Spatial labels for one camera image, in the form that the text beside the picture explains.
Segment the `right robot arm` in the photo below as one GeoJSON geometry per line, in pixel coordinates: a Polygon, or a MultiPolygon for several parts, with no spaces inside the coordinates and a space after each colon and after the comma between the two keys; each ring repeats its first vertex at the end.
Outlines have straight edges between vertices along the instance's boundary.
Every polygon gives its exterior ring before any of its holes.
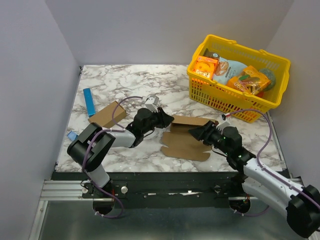
{"type": "Polygon", "coordinates": [[[189,130],[206,146],[226,155],[228,164],[245,176],[230,183],[230,191],[252,195],[276,210],[299,236],[309,238],[320,228],[320,192],[312,185],[303,186],[258,161],[242,144],[242,136],[233,126],[216,126],[211,121],[189,130]]]}

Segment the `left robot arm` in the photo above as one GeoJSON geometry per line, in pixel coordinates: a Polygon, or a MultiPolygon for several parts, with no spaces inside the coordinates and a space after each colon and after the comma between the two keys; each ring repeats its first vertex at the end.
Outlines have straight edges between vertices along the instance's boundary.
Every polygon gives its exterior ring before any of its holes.
{"type": "Polygon", "coordinates": [[[118,147],[135,148],[144,140],[145,134],[168,127],[174,119],[158,107],[156,112],[139,109],[124,130],[103,129],[97,123],[90,123],[68,146],[67,154],[94,183],[93,191],[104,198],[111,191],[111,178],[102,166],[108,151],[118,147]]]}

